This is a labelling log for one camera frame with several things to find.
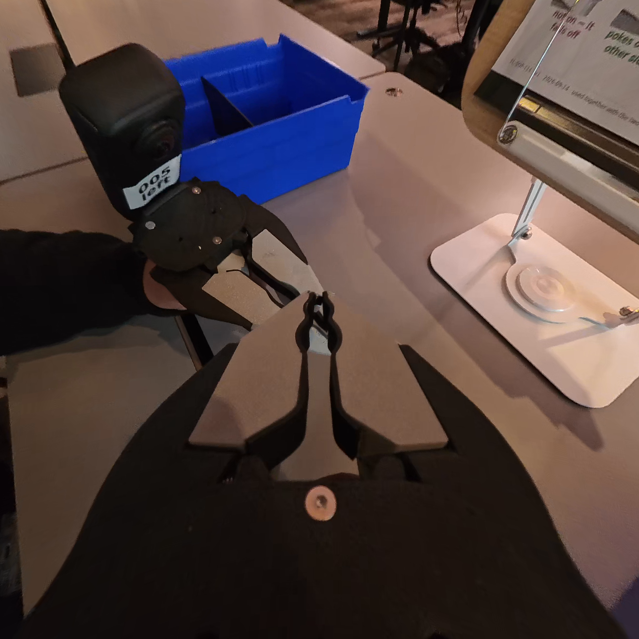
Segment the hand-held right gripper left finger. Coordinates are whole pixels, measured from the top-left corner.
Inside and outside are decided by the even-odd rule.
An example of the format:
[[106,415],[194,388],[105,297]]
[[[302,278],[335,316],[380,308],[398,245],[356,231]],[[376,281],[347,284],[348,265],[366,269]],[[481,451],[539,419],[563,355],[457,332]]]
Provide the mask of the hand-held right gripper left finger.
[[299,448],[317,301],[314,292],[300,295],[238,343],[189,445],[255,456],[269,470]]

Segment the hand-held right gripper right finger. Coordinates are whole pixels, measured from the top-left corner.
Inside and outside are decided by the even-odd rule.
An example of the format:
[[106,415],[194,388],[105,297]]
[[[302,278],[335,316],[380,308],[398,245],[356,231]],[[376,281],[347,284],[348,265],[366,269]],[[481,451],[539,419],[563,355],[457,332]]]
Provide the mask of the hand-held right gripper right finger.
[[349,459],[444,448],[449,439],[398,342],[324,292],[333,437]]

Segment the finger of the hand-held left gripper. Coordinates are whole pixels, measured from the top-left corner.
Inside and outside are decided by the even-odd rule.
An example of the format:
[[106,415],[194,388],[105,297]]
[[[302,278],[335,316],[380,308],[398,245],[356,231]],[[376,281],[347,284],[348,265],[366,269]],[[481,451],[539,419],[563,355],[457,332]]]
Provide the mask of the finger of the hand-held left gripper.
[[285,297],[324,292],[311,266],[267,229],[251,241],[250,270]]
[[285,294],[276,292],[250,271],[241,254],[229,254],[201,289],[247,320],[250,326],[263,324],[290,302]]

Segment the person's left forearm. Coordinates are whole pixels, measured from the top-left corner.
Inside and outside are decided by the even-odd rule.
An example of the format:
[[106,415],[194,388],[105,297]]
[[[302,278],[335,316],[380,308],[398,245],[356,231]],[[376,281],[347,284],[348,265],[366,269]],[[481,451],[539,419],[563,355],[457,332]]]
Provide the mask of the person's left forearm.
[[1,231],[1,355],[177,310],[149,301],[146,260],[102,233]]

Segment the person's left hand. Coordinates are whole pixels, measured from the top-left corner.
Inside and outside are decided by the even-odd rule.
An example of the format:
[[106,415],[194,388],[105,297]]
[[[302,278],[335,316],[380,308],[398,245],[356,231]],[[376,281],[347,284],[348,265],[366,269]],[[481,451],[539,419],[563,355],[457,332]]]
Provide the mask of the person's left hand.
[[148,302],[156,308],[184,313],[186,308],[172,295],[161,283],[152,277],[152,271],[156,264],[152,260],[146,260],[142,273],[142,288]]

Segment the blue plastic bin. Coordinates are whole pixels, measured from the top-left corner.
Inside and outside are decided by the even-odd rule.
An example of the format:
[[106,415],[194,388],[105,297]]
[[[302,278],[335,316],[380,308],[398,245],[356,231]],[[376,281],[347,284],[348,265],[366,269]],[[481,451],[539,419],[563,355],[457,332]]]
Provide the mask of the blue plastic bin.
[[165,64],[185,97],[181,181],[263,204],[349,165],[369,87],[287,35]]

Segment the white desk stand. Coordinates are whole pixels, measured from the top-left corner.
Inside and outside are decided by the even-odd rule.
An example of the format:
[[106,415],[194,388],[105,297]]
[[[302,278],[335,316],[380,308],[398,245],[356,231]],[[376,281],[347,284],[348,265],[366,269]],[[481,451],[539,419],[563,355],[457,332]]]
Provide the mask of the white desk stand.
[[450,288],[568,399],[603,408],[638,380],[638,297],[533,229],[549,184],[638,242],[638,147],[547,100],[520,97],[506,116],[468,127],[532,173],[517,217],[499,214],[436,247]]

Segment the grey desk hatch cover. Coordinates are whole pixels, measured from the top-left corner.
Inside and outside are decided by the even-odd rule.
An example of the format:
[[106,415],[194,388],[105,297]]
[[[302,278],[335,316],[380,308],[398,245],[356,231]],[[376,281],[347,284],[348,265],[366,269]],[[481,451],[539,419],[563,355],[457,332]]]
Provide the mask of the grey desk hatch cover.
[[58,89],[65,68],[55,44],[11,49],[9,55],[18,97],[40,95]]

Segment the group of black office chairs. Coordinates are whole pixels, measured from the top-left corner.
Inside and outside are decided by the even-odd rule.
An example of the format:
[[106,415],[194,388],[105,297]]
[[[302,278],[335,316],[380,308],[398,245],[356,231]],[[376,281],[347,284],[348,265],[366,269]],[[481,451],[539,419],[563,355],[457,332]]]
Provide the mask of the group of black office chairs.
[[477,45],[500,8],[501,1],[474,1],[461,39],[441,45],[417,25],[418,14],[428,15],[447,1],[395,1],[403,7],[403,18],[389,24],[391,1],[381,1],[377,27],[356,33],[357,40],[372,40],[372,57],[395,49],[392,70],[396,72],[402,53],[411,54],[404,75],[438,97],[461,98],[468,66]]

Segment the wooden display board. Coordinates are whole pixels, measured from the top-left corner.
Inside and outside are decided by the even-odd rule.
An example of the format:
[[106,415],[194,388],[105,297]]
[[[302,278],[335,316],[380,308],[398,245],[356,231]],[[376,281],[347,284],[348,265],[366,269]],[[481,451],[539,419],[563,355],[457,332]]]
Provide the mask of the wooden display board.
[[638,144],[492,71],[535,1],[504,1],[465,77],[469,131],[638,243]]

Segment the printed instruction sheet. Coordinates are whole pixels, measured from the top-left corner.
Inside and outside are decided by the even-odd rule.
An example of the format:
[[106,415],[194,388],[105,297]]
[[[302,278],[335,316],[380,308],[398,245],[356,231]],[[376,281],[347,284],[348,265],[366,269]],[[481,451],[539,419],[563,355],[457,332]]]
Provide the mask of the printed instruction sheet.
[[535,1],[492,71],[638,144],[637,1]]

